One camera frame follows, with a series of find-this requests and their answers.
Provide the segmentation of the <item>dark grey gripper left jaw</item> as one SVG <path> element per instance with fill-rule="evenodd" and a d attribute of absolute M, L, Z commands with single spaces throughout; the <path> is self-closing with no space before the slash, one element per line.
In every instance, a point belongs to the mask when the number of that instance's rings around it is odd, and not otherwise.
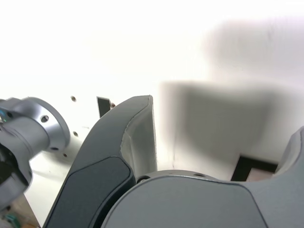
<path fill-rule="evenodd" d="M 82 143 L 46 228 L 99 228 L 112 206 L 157 170 L 153 97 L 132 97 L 101 117 Z"/>

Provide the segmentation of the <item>grey gripper right jaw with disc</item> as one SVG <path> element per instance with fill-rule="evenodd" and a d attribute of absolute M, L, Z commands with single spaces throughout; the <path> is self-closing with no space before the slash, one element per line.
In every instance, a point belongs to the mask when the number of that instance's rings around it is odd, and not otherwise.
<path fill-rule="evenodd" d="M 104 228 L 301 228 L 304 225 L 304 131 L 294 133 L 278 172 L 235 182 L 160 176 L 126 192 Z"/>

